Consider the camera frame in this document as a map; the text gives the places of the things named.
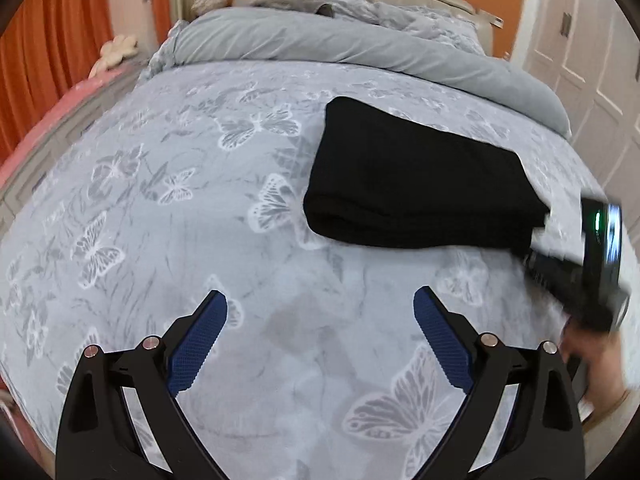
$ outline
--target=black cloth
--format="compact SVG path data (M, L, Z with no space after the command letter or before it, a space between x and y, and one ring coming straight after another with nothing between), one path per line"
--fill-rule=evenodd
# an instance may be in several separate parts
M351 244L523 255L549 208L514 152L337 97L326 106L304 211L317 234Z

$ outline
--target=handheld device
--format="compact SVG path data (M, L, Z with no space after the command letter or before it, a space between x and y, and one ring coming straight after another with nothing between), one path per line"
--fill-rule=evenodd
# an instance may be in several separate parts
M580 327L594 332L617 330L626 314L629 293L620 287L622 209L620 204L582 197L584 260L580 264L530 250L527 274L562 304ZM578 357L567 364L576 399L588 388L588 368Z
M478 334L424 286L414 313L449 383L466 398L447 433L414 480L583 480L584 439L568 370L551 341L512 348ZM518 384L494 460L469 472L500 405L504 387Z

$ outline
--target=bed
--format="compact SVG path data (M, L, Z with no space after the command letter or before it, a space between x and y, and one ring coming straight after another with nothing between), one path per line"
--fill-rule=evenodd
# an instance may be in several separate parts
M431 285L512 346L558 341L564 317L506 253L382 250L313 233L302 197L326 103L350 96L517 152L552 208L534 235L542 250L579 258L580 193L602 190L566 142L553 93L503 60L250 1L178 23L136 89L18 214L0 245L0 372L54 449L83 348L132 348L217 289L227 324L177 400L229 478L409 479L463 399L415 322L414 292ZM362 2L358 12L372 8ZM639 272L625 232L631 384ZM513 398L507 389L476 466L497 448ZM127 399L162 465L135 394Z

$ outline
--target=white door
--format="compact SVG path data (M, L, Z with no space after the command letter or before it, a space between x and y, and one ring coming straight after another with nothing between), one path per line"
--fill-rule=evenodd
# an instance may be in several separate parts
M115 35L136 36L140 51L149 57L158 49L151 0L109 0L109 10Z
M566 50L566 37L562 32L572 3L573 0L540 1L533 46L524 65L524 70L553 89Z
M602 72L607 31L613 14L610 0L573 0L566 24L566 49L552 86L576 132L588 111Z
M640 42L614 0L610 5L609 27L602 32L606 37L602 69L594 91L588 92L586 113L574 131L572 144L607 191L623 199L627 213L629 198L622 190L627 184L620 181L620 171L630 163L634 152L631 141L638 117L636 69ZM640 157L633 158L640 164ZM636 188L634 195L640 196L640 186L631 182L628 185Z

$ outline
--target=human hand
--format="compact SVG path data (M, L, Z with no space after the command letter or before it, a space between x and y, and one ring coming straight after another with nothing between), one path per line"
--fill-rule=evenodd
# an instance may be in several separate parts
M607 413L623 398L626 389L620 332L592 332L570 319L562 330L560 353L565 362L575 355L589 365L589 387L584 398L593 405L594 417Z

